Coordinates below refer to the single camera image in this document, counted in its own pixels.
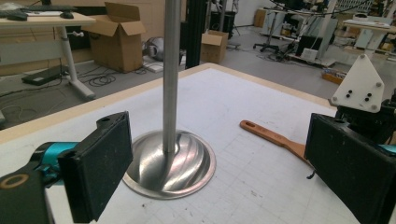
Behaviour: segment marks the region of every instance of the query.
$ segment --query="monitor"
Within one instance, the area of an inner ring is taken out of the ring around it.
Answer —
[[[41,0],[41,5],[49,6],[49,5],[52,5],[52,3],[50,2],[50,0]]]
[[[285,5],[285,9],[300,10],[304,8],[304,0],[274,0],[274,2]]]

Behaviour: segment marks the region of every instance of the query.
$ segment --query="white desk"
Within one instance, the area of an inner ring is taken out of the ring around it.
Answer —
[[[0,44],[0,56],[2,59],[0,65],[26,63],[48,59],[49,57],[60,58],[62,55],[59,55],[59,53],[62,53],[67,60],[70,74],[70,83],[84,96],[89,99],[93,99],[95,94],[77,79],[76,68],[65,27],[90,25],[93,24],[95,20],[78,13],[73,13],[73,15],[74,19],[72,20],[67,20],[60,17],[28,17],[27,21],[9,21],[7,19],[0,19],[0,29],[58,27],[61,32],[61,41],[36,41],[32,43]]]
[[[305,178],[309,166],[239,127],[249,119],[304,143],[312,112],[334,115],[326,100],[211,63],[179,76],[177,128],[212,146],[213,178],[173,201],[145,198],[121,182],[98,223],[358,223],[319,177]],[[0,132],[0,176],[44,142],[82,140],[112,113],[129,111],[132,138],[161,129],[162,84],[157,79]],[[72,223],[64,188],[48,194],[56,222]]]
[[[375,27],[375,26],[366,26],[366,25],[359,25],[354,23],[349,23],[344,21],[345,26],[355,27],[359,29],[367,29],[373,32],[370,41],[367,43],[366,48],[364,49],[364,54],[366,54],[369,59],[373,59],[373,55],[376,51],[377,46],[382,41],[382,36],[386,33],[396,34],[396,27],[390,26],[389,28],[382,28],[382,27]]]
[[[292,40],[292,41],[296,41],[296,42],[298,42],[300,40],[301,36],[303,36],[303,34],[306,30],[306,27],[308,26],[308,19],[310,17],[316,15],[316,13],[309,12],[309,11],[306,11],[306,12],[305,11],[294,11],[294,10],[293,11],[291,11],[291,10],[285,11],[285,10],[279,10],[276,8],[266,8],[265,10],[268,13],[266,13],[266,16],[265,16],[264,26],[262,27],[262,34],[269,35],[269,34],[273,33],[273,35],[275,35],[275,36],[279,35],[279,37],[281,37],[283,39],[288,39],[288,40]],[[274,19],[274,16],[271,16],[271,13],[275,13],[277,15],[275,27],[271,27],[272,20]],[[284,20],[284,17],[286,14],[299,15],[299,16],[303,17],[303,21],[301,21],[302,26],[299,30],[300,33],[296,37],[296,39],[289,38],[289,37],[286,37],[286,36],[283,36],[280,34],[280,31],[282,29],[283,20]]]

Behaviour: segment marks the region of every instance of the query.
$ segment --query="pole base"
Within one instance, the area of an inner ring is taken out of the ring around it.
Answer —
[[[201,189],[216,169],[215,153],[193,133],[176,131],[175,152],[163,151],[163,131],[146,133],[133,143],[134,160],[123,181],[154,199],[176,199]]]

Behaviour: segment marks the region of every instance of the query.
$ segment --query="cable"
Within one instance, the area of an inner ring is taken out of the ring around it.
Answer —
[[[279,3],[276,3],[274,0],[269,0],[269,1],[274,3],[275,5],[277,5],[279,7],[283,7]],[[283,7],[283,8],[285,8],[287,11],[293,11],[293,12],[297,12],[297,13],[300,13],[300,14],[308,14],[308,15],[312,15],[312,16],[325,16],[325,15],[333,15],[333,14],[339,14],[341,12],[349,11],[350,9],[359,7],[359,6],[364,5],[366,3],[369,3],[369,2],[371,2],[371,0],[366,0],[366,1],[361,2],[360,4],[358,4],[358,5],[354,6],[354,7],[350,7],[350,8],[344,9],[344,10],[340,10],[340,11],[336,11],[336,12],[326,12],[326,13],[303,12],[303,11],[297,11],[297,10],[294,10],[294,9],[291,9],[291,8],[288,8],[288,7]]]
[[[19,112],[19,114],[18,114],[18,120],[19,120],[20,122],[25,122],[25,121],[34,119],[34,118],[37,116],[37,111],[36,111],[36,110],[34,110],[34,109],[32,109],[32,108],[30,108],[30,109],[23,109],[23,108],[22,108],[21,106],[19,106],[19,105],[8,105],[8,106],[6,106],[6,107],[1,108],[0,111],[4,111],[4,110],[6,110],[6,109],[8,109],[8,108],[12,108],[12,107],[17,107],[17,108],[20,110],[20,112]],[[21,119],[21,115],[22,115],[23,111],[27,111],[27,110],[31,110],[31,111],[35,112],[35,114],[34,114],[32,117],[28,118],[28,119]]]
[[[56,105],[54,105],[53,107],[51,107],[51,108],[47,111],[47,113],[44,114],[44,116],[47,116],[48,114],[50,114],[51,111],[52,111],[54,108],[56,108],[58,105],[63,104],[63,103],[66,101],[67,96],[66,96],[60,89],[58,89],[58,91],[62,94],[62,96],[64,97],[64,99],[63,99],[61,102],[59,102],[58,104],[56,104]]]

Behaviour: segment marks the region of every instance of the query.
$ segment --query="wooden handle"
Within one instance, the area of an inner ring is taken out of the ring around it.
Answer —
[[[248,120],[242,120],[239,125],[241,126],[241,128],[245,129],[248,132],[254,133],[264,138],[265,140],[276,144],[277,146],[284,147],[295,156],[297,156],[300,160],[312,166],[309,161],[304,158],[305,145],[290,141],[285,136],[274,133],[273,131],[270,131]]]

